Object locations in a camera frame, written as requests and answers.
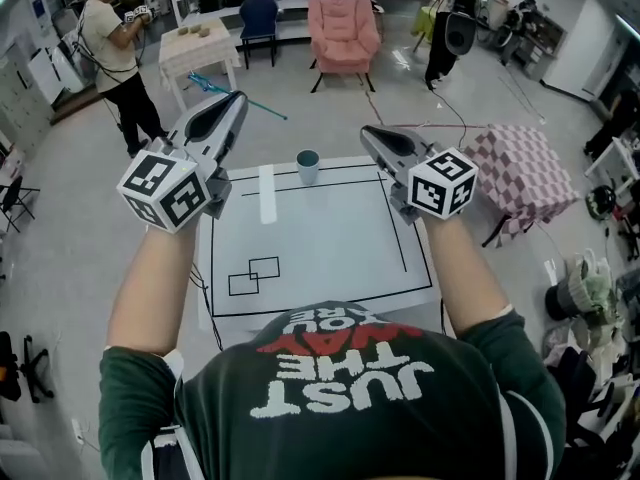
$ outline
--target black bag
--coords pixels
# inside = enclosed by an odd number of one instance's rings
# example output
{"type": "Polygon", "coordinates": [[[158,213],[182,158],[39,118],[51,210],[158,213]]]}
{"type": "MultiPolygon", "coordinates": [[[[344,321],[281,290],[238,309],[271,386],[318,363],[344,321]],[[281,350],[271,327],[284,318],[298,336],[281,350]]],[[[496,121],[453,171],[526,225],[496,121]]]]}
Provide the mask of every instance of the black bag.
{"type": "Polygon", "coordinates": [[[220,0],[200,0],[198,8],[202,14],[220,9],[220,0]]]}

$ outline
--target white floor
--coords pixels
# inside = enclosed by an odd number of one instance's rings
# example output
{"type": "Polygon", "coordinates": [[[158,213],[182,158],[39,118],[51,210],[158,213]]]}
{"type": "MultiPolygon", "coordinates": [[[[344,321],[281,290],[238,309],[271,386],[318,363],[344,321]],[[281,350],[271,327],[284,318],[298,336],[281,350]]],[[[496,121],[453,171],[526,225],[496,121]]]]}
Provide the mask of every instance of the white floor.
{"type": "MultiPolygon", "coordinates": [[[[254,50],[250,70],[237,70],[239,87],[289,120],[252,108],[226,167],[288,162],[304,148],[313,148],[322,157],[362,155],[358,133],[363,125],[378,122],[373,105],[385,124],[426,123],[429,126],[419,129],[425,137],[457,144],[462,133],[458,118],[427,91],[422,79],[428,46],[412,54],[411,20],[403,10],[386,16],[385,42],[371,73],[377,91],[370,95],[371,103],[366,85],[361,86],[357,77],[327,77],[316,94],[309,94],[317,71],[309,69],[308,43],[281,46],[275,68],[267,49],[254,50]]],[[[179,111],[172,94],[160,86],[154,59],[157,45],[147,48],[142,74],[164,126],[170,128],[179,111]]],[[[587,105],[550,92],[511,69],[536,111],[496,56],[479,46],[460,59],[437,92],[468,125],[512,123],[542,129],[576,189],[584,194],[591,184],[582,175],[587,163],[581,148],[598,129],[598,119],[587,105]],[[541,124],[538,113],[546,124],[541,124]]],[[[226,83],[226,77],[213,76],[226,83]]],[[[190,87],[185,97],[193,103],[206,95],[190,87]]],[[[469,129],[465,140],[478,133],[469,129]]],[[[128,161],[122,136],[102,102],[55,126],[27,173],[26,184],[42,189],[33,204],[37,219],[22,221],[23,233],[12,233],[6,244],[3,266],[8,280],[0,289],[0,329],[10,332],[19,356],[27,333],[36,347],[51,350],[48,382],[56,399],[36,406],[23,394],[19,402],[3,400],[0,407],[14,432],[41,450],[56,479],[104,478],[98,454],[75,443],[70,418],[77,418],[88,441],[97,445],[98,364],[106,325],[116,290],[144,232],[115,190],[128,161]]],[[[493,228],[495,218],[481,197],[465,213],[478,242],[493,228]]],[[[508,246],[484,251],[527,319],[527,332],[537,348],[551,324],[543,305],[549,283],[543,261],[554,259],[562,275],[562,256],[571,257],[585,247],[598,256],[605,254],[604,228],[588,217],[583,201],[544,228],[534,226],[508,246]]],[[[613,235],[608,256],[614,274],[619,274],[629,266],[613,235]]],[[[436,315],[427,319],[439,327],[436,315]]],[[[187,301],[181,350],[187,376],[216,352],[214,343],[197,329],[193,292],[187,301]]]]}

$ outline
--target cabinet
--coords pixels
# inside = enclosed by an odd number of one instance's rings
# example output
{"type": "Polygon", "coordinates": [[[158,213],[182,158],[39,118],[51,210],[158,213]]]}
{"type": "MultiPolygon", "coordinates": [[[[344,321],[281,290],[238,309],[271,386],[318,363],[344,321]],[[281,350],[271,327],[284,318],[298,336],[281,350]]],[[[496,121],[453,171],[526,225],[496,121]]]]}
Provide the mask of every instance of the cabinet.
{"type": "Polygon", "coordinates": [[[51,128],[52,115],[22,53],[11,46],[0,57],[0,130],[27,158],[32,158],[51,128]]]}

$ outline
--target sleeve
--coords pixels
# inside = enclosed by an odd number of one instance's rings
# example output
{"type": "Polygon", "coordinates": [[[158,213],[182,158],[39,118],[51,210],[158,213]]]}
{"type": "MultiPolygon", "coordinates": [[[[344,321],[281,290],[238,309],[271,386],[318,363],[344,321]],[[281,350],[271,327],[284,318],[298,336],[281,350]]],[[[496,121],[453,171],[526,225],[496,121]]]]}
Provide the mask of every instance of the sleeve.
{"type": "Polygon", "coordinates": [[[105,5],[104,9],[95,15],[96,32],[102,37],[109,37],[111,32],[120,25],[122,25],[122,20],[110,5],[105,5]]]}
{"type": "Polygon", "coordinates": [[[519,426],[517,418],[525,412],[533,413],[533,417],[530,416],[526,421],[527,425],[535,425],[535,421],[532,420],[541,418],[540,435],[545,441],[547,437],[551,441],[548,443],[547,457],[549,453],[553,454],[552,466],[545,477],[548,477],[549,473],[552,477],[564,451],[564,396],[527,338],[524,332],[524,318],[512,310],[505,316],[472,327],[460,339],[479,350],[491,364],[501,393],[505,397],[507,393],[510,395],[509,405],[512,408],[514,405],[521,406],[514,413],[516,427],[519,426]],[[519,403],[514,404],[513,399],[517,399],[519,403]],[[546,424],[547,435],[542,424],[546,424]]]}
{"type": "Polygon", "coordinates": [[[107,477],[139,480],[140,454],[173,420],[176,384],[165,361],[113,347],[100,363],[100,450],[107,477]]]}

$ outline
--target black pants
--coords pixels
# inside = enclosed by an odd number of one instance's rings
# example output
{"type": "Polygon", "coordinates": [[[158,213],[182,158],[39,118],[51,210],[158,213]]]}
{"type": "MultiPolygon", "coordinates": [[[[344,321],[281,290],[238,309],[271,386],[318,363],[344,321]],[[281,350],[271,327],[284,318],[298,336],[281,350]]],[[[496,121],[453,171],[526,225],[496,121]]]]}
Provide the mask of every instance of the black pants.
{"type": "Polygon", "coordinates": [[[102,95],[118,106],[122,133],[129,153],[140,151],[138,125],[151,140],[164,135],[158,111],[147,95],[140,73],[102,95]]]}
{"type": "Polygon", "coordinates": [[[607,121],[602,125],[600,131],[587,142],[584,149],[592,158],[598,158],[604,150],[613,142],[613,137],[620,137],[625,128],[617,123],[614,119],[607,121]]]}
{"type": "Polygon", "coordinates": [[[433,26],[433,37],[431,39],[431,52],[429,53],[429,65],[427,66],[427,72],[424,74],[426,82],[448,75],[458,58],[447,48],[445,32],[449,14],[448,12],[436,14],[436,22],[433,26]]]}

